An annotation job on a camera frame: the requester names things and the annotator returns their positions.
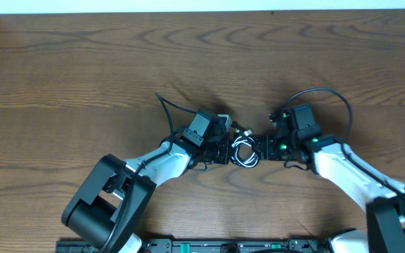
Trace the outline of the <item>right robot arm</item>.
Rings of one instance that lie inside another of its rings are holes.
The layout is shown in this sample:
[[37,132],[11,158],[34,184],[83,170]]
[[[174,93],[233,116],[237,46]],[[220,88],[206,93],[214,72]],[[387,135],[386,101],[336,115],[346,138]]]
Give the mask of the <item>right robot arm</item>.
[[405,183],[361,159],[334,135],[324,135],[310,105],[269,115],[276,135],[260,138],[262,160],[282,161],[332,182],[366,214],[366,231],[349,229],[326,240],[325,252],[405,252]]

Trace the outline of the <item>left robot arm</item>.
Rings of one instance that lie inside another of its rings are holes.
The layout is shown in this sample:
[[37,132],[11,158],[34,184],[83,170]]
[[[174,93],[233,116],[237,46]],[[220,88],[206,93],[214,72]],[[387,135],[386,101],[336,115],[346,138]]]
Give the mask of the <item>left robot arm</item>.
[[198,163],[227,163],[228,115],[200,109],[193,121],[143,156],[102,157],[63,211],[61,221],[97,252],[139,252],[139,220],[158,186]]

